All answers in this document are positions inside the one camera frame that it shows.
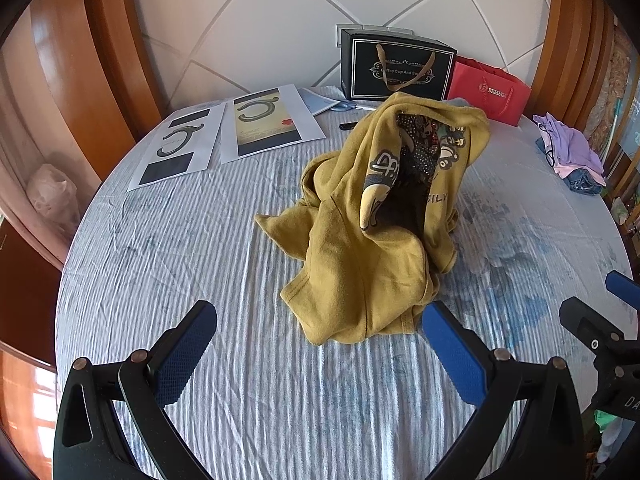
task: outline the blue gripper pad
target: blue gripper pad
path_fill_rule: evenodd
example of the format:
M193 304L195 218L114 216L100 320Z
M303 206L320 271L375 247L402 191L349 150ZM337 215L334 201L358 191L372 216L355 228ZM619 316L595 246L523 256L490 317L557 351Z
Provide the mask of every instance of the blue gripper pad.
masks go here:
M154 355L161 359L154 375L158 406L173 404L180 398L217 325L216 308L200 300L165 340L158 341L160 348Z
M617 270L612 270L607 274L604 284L611 294L616 295L634 309L640 310L640 285L636 282L620 274Z
M462 400L480 406L493 368L489 349L475 332L463 328L441 301L425 307L422 328Z

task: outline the blue textured pad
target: blue textured pad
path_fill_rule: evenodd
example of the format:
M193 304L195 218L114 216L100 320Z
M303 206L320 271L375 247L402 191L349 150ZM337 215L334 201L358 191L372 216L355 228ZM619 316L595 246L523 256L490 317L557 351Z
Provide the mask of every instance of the blue textured pad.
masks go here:
M449 320L435 303L428 304L422 313L424 334L451 378L460 398L467 404L480 406L487 393L486 373L452 324L456 323L459 330L464 329L453 314L449 312L447 314L450 315Z
M217 324L216 309L207 303L156 372L158 406L173 404L180 398L209 341L216 333Z
M634 309L640 310L640 285L636 282L612 270L607 274L604 284L611 294L615 294Z

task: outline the metal bolt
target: metal bolt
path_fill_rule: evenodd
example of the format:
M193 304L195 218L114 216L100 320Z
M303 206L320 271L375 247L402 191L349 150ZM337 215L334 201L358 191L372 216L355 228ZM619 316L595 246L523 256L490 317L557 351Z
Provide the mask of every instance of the metal bolt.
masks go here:
M551 364L558 370L564 370L566 368L566 361L561 357L554 357L551 359Z
M136 350L135 352L133 352L133 354L131 354L131 360L134 363L141 363L146 359L147 355L148 352L146 350Z
M79 357L73 363L74 370L82 370L86 366L87 360L84 357Z
M494 350L494 357L498 361L508 361L511 359L511 354L506 348L496 348Z

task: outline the white tiled wall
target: white tiled wall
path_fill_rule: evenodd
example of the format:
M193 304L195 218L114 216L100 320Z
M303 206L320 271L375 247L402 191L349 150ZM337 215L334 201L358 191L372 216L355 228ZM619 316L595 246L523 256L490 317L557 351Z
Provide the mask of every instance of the white tiled wall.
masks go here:
M136 0L171 108L265 87L339 85L336 23L411 28L533 81L550 0Z

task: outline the red gift bag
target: red gift bag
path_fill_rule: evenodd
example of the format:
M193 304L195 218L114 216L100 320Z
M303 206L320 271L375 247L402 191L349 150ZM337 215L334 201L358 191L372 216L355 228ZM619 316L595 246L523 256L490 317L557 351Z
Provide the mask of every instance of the red gift bag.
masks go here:
M517 126L531 88L504 70L456 56L448 99L462 97L489 119Z

